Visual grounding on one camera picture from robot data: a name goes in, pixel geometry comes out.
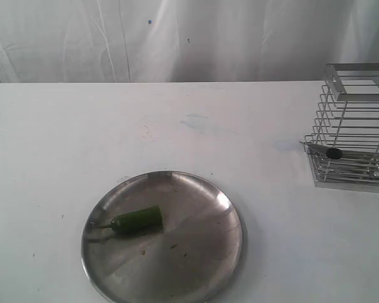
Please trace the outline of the round steel plate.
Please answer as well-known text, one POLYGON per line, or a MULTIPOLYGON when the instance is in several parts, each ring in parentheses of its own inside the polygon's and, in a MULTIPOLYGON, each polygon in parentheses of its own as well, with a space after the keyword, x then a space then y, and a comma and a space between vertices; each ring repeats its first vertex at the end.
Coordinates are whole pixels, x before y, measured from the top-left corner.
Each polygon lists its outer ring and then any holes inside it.
POLYGON ((89 215, 81 260, 109 302, 206 302, 229 283, 243 248, 229 198, 197 175, 156 171, 111 189, 89 215), (124 213, 159 206, 163 228, 133 235, 96 229, 124 213))

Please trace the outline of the black handled kitchen knife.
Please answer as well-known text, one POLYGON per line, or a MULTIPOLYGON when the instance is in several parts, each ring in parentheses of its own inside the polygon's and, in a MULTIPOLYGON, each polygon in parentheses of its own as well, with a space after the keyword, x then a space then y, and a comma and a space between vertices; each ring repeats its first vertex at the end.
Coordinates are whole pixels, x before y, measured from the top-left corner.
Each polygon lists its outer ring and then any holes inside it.
POLYGON ((307 155, 318 156, 331 160, 338 160, 343 157, 343 151, 338 148, 309 143, 305 141, 300 141, 299 143, 302 144, 305 154, 307 155))

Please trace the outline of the white backdrop curtain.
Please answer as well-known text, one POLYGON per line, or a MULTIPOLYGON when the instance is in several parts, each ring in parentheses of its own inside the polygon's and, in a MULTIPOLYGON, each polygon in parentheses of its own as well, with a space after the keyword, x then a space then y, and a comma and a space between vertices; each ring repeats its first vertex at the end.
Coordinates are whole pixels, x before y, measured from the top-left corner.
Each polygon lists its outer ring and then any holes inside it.
POLYGON ((379 62, 379 1, 0 1, 0 83, 306 81, 379 62))

